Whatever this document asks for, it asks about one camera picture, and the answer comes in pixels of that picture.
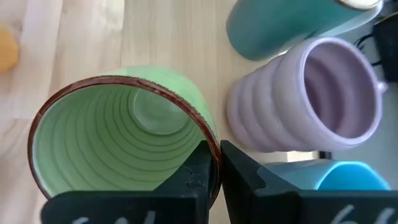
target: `cup handle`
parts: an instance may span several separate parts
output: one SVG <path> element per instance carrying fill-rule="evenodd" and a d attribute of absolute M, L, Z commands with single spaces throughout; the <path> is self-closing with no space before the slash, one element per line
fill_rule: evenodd
<path fill-rule="evenodd" d="M 385 82 L 378 82 L 377 89 L 381 94 L 383 94 L 388 89 L 388 85 Z"/>

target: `wood grain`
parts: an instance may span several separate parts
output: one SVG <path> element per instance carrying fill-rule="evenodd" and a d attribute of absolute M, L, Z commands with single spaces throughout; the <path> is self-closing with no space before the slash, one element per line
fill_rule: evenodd
<path fill-rule="evenodd" d="M 225 116 L 233 83 L 265 62 L 251 62 L 225 32 L 235 0 L 0 0 L 0 24 L 21 45 L 21 61 L 0 74 L 0 223 L 40 223 L 44 197 L 27 165 L 30 122 L 63 86 L 120 66 L 160 65 L 186 74 L 202 91 L 218 134 L 235 144 Z M 261 154 L 261 161 L 311 159 Z M 223 193 L 210 223 L 229 223 Z"/>

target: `orange object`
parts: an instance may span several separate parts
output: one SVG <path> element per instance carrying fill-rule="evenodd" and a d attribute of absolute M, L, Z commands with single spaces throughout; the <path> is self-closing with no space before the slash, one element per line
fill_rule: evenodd
<path fill-rule="evenodd" d="M 18 62 L 18 44 L 12 34 L 0 27 L 0 73 L 10 70 Z"/>

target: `light blue cup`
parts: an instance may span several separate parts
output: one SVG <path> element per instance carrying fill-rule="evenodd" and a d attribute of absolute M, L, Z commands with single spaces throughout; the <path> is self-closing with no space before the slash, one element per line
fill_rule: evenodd
<path fill-rule="evenodd" d="M 317 159 L 264 167 L 303 190 L 390 190 L 388 183 L 363 162 Z"/>

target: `cup rim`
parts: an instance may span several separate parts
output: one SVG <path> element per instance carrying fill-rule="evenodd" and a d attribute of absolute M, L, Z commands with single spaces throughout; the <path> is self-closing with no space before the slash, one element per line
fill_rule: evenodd
<path fill-rule="evenodd" d="M 309 115 L 311 117 L 314 118 L 314 123 L 320 127 L 320 129 L 326 133 L 326 135 L 330 138 L 330 139 L 334 139 L 336 141 L 339 142 L 343 142 L 345 144 L 348 144 L 350 146 L 355 146 L 361 142 L 363 142 L 366 139 L 369 139 L 372 134 L 375 132 L 375 130 L 377 129 L 377 126 L 380 123 L 381 120 L 381 115 L 382 115 L 382 96 L 381 96 L 381 92 L 379 91 L 379 88 L 377 87 L 378 84 L 378 80 L 376 78 L 376 74 L 374 73 L 373 68 L 371 67 L 370 63 L 367 61 L 367 59 L 362 55 L 362 53 L 356 49 L 353 45 L 351 45 L 348 42 L 345 42 L 342 39 L 336 38 L 336 37 L 316 37 L 313 39 L 308 39 L 307 40 L 308 46 L 305 49 L 304 53 L 302 54 L 301 58 L 300 58 L 300 81 L 299 81 L 299 88 L 300 88 L 300 92 L 303 96 L 305 96 L 303 98 L 303 103 L 305 104 L 305 108 L 307 110 L 307 112 L 309 113 Z M 364 67 L 364 69 L 369 72 L 369 76 L 368 78 L 371 80 L 372 84 L 373 84 L 373 91 L 375 94 L 375 115 L 374 118 L 372 120 L 372 123 L 369 125 L 368 129 L 360 136 L 355 137 L 355 138 L 346 138 L 343 136 L 340 136 L 339 134 L 334 133 L 332 130 L 330 130 L 329 128 L 327 128 L 323 122 L 319 119 L 319 117 L 315 114 L 312 105 L 310 103 L 310 100 L 308 99 L 307 96 L 307 91 L 305 89 L 305 82 L 304 82 L 304 69 L 305 69 L 305 61 L 308 58 L 310 52 L 312 52 L 312 50 L 315 47 L 318 47 L 321 44 L 336 44 L 339 45 L 340 47 L 344 48 L 347 52 L 351 53 L 356 60 Z"/>
<path fill-rule="evenodd" d="M 374 0 L 374 2 L 371 4 L 363 4 L 363 3 L 361 3 L 361 1 L 353 2 L 353 0 L 335 0 L 335 1 L 337 1 L 339 4 L 341 4 L 343 6 L 351 8 L 351 9 L 366 11 L 366 10 L 376 7 L 383 0 Z"/>
<path fill-rule="evenodd" d="M 213 183 L 211 184 L 210 189 L 210 206 L 214 204 L 218 193 L 221 187 L 221 164 L 222 164 L 222 155 L 220 149 L 220 143 L 217 141 L 216 136 L 213 134 L 210 126 L 204 120 L 204 118 L 198 113 L 198 111 L 192 107 L 189 102 L 187 102 L 182 97 L 176 95 L 174 92 L 168 90 L 166 87 L 159 85 L 157 83 L 153 83 L 151 81 L 145 80 L 143 78 L 138 77 L 129 77 L 129 76 L 122 76 L 122 75 L 102 75 L 97 77 L 90 77 L 86 78 L 68 86 L 62 88 L 61 90 L 54 93 L 39 109 L 37 114 L 35 115 L 32 124 L 29 129 L 28 141 L 27 141 L 27 157 L 29 162 L 29 169 L 32 173 L 32 176 L 35 180 L 36 185 L 40 189 L 41 193 L 44 195 L 46 199 L 52 198 L 50 194 L 46 191 L 44 186 L 39 180 L 39 177 L 36 173 L 33 164 L 33 143 L 34 143 L 34 136 L 36 133 L 37 128 L 39 127 L 39 123 L 43 118 L 44 114 L 47 110 L 58 100 L 67 96 L 74 91 L 80 90 L 82 88 L 86 88 L 89 86 L 96 86 L 96 85 L 111 85 L 111 84 L 119 84 L 119 85 L 127 85 L 127 86 L 135 86 L 147 91 L 151 91 L 157 95 L 160 95 L 172 103 L 175 103 L 179 108 L 181 108 L 186 114 L 191 117 L 192 120 L 199 126 L 202 133 L 205 135 L 206 140 L 208 141 L 209 147 L 211 149 L 211 154 L 213 156 Z"/>

